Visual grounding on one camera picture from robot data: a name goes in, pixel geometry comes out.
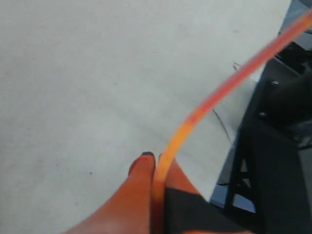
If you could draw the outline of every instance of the thin wire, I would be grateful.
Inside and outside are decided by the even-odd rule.
[[[269,45],[263,48],[258,54],[252,57],[247,63],[241,66],[232,76],[212,92],[195,110],[186,118],[168,142],[158,166],[154,173],[151,191],[151,225],[153,233],[163,233],[163,212],[165,179],[177,151],[191,133],[193,128],[203,119],[206,113],[211,110],[231,90],[237,87],[252,72],[263,63],[272,58],[288,43],[293,41],[300,33],[304,32],[312,24],[312,10],[299,18],[291,27],[285,30]]]

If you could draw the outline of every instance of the concrete floor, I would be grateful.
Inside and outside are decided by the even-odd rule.
[[[274,38],[289,0],[2,0],[0,233],[60,233]],[[234,125],[250,91],[222,102]],[[211,113],[178,161],[206,198],[230,147]]]

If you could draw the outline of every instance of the orange tube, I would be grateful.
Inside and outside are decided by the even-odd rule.
[[[151,192],[151,225],[155,234],[163,233],[163,211],[165,179],[175,155],[193,128],[200,122],[206,113],[211,110],[231,90],[237,87],[252,72],[263,63],[271,59],[282,50],[288,43],[294,40],[300,33],[312,24],[312,10],[298,19],[292,26],[252,57],[247,63],[240,67],[233,75],[223,82],[213,93],[211,93],[196,109],[186,118],[175,132],[159,160],[154,173]]]

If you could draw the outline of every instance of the gray floor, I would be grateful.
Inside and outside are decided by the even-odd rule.
[[[2,0],[0,233],[59,233],[94,211],[276,36],[289,2]],[[234,123],[241,90],[222,103]],[[207,198],[229,147],[210,113],[179,152]]]

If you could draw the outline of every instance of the orange cable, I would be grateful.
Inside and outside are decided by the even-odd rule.
[[[288,43],[293,41],[300,33],[304,32],[312,24],[312,9],[298,19],[292,26],[264,47],[258,54],[241,66],[233,75],[227,78],[214,92],[212,92],[195,110],[186,118],[175,132],[167,147],[161,155],[158,166],[154,173],[151,191],[151,225],[153,233],[163,233],[163,212],[165,179],[177,151],[191,133],[193,128],[231,90],[244,81],[252,72],[263,63],[271,59],[282,50]]]

